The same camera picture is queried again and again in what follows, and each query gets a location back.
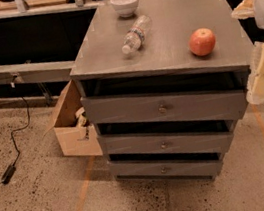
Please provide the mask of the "grey wooden drawer cabinet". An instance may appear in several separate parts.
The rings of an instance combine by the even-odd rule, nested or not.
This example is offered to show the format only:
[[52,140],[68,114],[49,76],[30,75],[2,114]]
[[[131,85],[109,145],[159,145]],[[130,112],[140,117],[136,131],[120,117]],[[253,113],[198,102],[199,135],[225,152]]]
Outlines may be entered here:
[[[189,92],[246,95],[253,48],[226,0],[141,0],[139,14],[153,20],[143,47],[125,55],[123,38],[133,24],[110,6],[100,6],[87,30],[71,77],[82,98]],[[209,28],[215,46],[206,56],[190,51],[195,30]],[[233,133],[237,120],[93,123],[97,135]],[[110,161],[221,161],[226,153],[107,154]]]

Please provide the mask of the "grey top drawer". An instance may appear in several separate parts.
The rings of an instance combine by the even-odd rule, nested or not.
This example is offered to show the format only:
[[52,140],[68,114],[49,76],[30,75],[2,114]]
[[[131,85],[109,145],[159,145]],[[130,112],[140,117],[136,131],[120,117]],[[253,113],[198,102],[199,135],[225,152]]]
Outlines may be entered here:
[[180,122],[242,119],[247,108],[245,94],[234,92],[188,92],[120,95],[81,99],[93,123]]

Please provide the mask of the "grey drawer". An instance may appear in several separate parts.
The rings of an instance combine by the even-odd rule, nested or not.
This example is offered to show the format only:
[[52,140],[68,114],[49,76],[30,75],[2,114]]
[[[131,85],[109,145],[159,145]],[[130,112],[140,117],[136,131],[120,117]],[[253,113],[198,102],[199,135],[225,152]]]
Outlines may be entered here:
[[247,108],[245,94],[234,92],[188,92],[120,95],[81,99],[93,123],[180,122],[242,119]]
[[226,153],[234,134],[230,132],[192,132],[177,134],[106,135],[97,138],[108,154]]
[[115,176],[216,176],[221,172],[221,161],[194,162],[142,162],[142,161],[110,161],[109,168]]

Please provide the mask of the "grey bottom drawer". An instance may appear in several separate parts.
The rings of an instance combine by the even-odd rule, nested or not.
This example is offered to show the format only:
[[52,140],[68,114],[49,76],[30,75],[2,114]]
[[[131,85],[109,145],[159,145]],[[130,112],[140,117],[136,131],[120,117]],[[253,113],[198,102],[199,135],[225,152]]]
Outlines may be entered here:
[[142,162],[142,161],[110,161],[109,168],[115,176],[216,176],[221,172],[221,161],[194,162]]

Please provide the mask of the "red apple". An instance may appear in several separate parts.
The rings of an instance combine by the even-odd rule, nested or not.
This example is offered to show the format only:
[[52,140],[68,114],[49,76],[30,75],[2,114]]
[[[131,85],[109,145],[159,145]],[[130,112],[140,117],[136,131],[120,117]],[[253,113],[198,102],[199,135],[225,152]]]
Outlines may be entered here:
[[189,39],[190,51],[197,56],[206,56],[215,46],[215,34],[209,28],[200,28],[192,33]]

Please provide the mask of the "grey metal railing beam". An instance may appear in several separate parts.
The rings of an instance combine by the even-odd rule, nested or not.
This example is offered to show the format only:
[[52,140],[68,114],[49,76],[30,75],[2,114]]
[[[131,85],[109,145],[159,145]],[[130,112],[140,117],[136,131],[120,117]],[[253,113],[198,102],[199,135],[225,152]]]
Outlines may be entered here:
[[0,85],[67,82],[74,66],[73,61],[25,63],[0,66]]

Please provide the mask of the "clear plastic water bottle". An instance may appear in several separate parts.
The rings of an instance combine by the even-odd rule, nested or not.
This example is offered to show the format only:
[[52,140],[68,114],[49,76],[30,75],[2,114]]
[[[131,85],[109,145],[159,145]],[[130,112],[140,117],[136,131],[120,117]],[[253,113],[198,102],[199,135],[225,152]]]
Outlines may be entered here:
[[141,15],[124,37],[122,52],[126,55],[139,50],[151,29],[152,20],[149,16]]

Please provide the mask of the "open cardboard box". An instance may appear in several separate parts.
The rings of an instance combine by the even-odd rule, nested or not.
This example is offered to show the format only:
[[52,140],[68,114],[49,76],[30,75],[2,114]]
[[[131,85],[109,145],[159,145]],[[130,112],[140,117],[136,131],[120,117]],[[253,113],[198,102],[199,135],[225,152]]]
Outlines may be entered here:
[[54,130],[65,156],[102,156],[94,126],[77,125],[76,113],[82,108],[80,93],[74,81],[62,89],[45,133]]

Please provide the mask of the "white ceramic bowl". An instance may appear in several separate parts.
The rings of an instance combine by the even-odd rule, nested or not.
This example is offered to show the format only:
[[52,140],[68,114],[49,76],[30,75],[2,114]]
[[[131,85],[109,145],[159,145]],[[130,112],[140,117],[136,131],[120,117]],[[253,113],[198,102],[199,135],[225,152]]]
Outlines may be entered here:
[[139,6],[140,0],[110,0],[111,6],[114,8],[114,11],[120,17],[130,17],[132,16],[137,7]]

